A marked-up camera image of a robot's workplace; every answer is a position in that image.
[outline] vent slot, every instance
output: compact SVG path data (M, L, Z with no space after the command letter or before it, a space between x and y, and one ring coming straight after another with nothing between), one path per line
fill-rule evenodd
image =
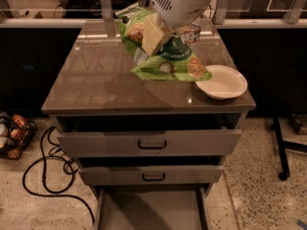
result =
M171 0L155 0L155 1L164 11L169 11L172 9Z

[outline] black stand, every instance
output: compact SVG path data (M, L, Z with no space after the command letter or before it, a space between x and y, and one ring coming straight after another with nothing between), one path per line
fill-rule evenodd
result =
M287 178L290 176L290 170L286 149L307 152L307 146L299 143L284 141L281 133L279 119L277 117L273 117L273 125L271 125L271 130L275 131L282 167L282 172L278 175L278 177L280 180L287 180Z

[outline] black partition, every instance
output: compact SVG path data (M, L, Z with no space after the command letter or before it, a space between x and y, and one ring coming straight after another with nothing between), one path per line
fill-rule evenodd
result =
M256 101L254 115L307 113L307 29L219 29Z
M0 107L40 111L80 28L0 29Z

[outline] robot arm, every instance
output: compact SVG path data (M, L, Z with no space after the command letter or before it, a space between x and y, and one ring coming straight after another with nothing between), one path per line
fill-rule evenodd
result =
M145 22L143 48L155 55L174 32L181 34L207 8L211 0L152 0L156 14Z

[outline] snack bag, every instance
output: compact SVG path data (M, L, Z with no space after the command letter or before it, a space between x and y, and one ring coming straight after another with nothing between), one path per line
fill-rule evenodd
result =
M127 7L116 15L122 19L120 34L124 46L137 66L131 71L141 80L206 81L212 75L181 37L172 36L161 50L149 57L142 49L146 16L153 14L138 5Z

